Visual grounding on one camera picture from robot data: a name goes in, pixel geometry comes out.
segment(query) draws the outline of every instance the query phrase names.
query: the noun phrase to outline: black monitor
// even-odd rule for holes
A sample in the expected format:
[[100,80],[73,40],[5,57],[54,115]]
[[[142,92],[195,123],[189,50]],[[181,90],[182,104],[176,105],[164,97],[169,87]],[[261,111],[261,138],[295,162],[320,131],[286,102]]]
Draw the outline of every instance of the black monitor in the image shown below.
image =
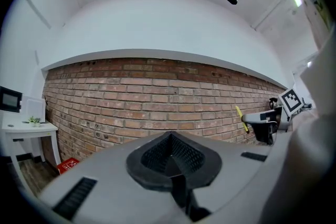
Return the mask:
[[21,92],[16,92],[0,86],[0,110],[19,113],[21,100]]

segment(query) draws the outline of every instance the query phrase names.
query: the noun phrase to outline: brick wall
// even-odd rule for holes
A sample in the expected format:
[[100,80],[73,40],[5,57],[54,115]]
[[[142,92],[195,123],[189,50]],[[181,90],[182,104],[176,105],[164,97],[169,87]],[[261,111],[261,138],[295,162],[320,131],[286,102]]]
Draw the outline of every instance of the brick wall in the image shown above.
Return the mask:
[[[164,130],[237,143],[254,143],[244,113],[268,109],[283,89],[236,71],[160,59],[107,59],[49,71],[47,119],[59,128],[61,159],[84,159],[114,144]],[[43,140],[54,164],[51,146]]]

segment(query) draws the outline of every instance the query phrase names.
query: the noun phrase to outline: red sign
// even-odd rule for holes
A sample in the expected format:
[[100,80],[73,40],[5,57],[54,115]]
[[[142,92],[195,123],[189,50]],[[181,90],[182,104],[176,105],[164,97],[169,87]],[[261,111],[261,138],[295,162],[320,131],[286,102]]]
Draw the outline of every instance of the red sign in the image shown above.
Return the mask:
[[65,173],[67,170],[70,170],[71,168],[73,168],[78,163],[79,163],[79,160],[75,158],[70,158],[60,163],[59,165],[57,165],[57,169],[59,170],[59,173],[61,175]]

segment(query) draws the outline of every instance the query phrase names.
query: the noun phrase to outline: table leg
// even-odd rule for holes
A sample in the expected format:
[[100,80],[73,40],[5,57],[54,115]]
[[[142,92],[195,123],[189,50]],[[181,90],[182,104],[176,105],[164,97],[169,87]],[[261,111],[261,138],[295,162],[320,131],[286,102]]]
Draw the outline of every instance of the table leg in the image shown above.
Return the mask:
[[54,157],[56,161],[56,165],[61,163],[61,159],[59,157],[58,146],[57,146],[57,138],[56,138],[56,131],[51,132],[51,144],[53,145]]
[[42,149],[42,141],[41,141],[41,137],[38,138],[38,147],[39,147],[39,149],[40,149],[41,160],[42,160],[42,162],[45,162],[46,159],[44,158],[44,153],[43,153],[43,149]]
[[30,187],[27,184],[27,181],[25,180],[25,178],[23,177],[23,174],[20,170],[20,166],[19,166],[19,162],[17,161],[16,155],[14,153],[14,142],[13,139],[11,138],[11,134],[6,134],[6,138],[7,138],[7,147],[8,147],[8,151],[10,153],[11,159],[12,159],[12,163],[14,166],[14,169],[17,173],[17,176],[19,177],[22,185],[24,186],[24,188],[31,194],[33,194],[33,192],[31,191]]

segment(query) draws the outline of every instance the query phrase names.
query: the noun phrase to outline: potted plant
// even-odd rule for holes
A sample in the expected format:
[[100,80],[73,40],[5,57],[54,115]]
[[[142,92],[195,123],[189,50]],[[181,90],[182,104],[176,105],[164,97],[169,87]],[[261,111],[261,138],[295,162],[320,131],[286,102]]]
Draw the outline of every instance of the potted plant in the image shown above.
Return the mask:
[[34,122],[35,122],[35,127],[40,127],[41,123],[40,123],[40,118],[34,118]]
[[35,127],[35,118],[33,116],[31,116],[29,119],[28,119],[28,122],[30,123],[30,125],[32,127]]

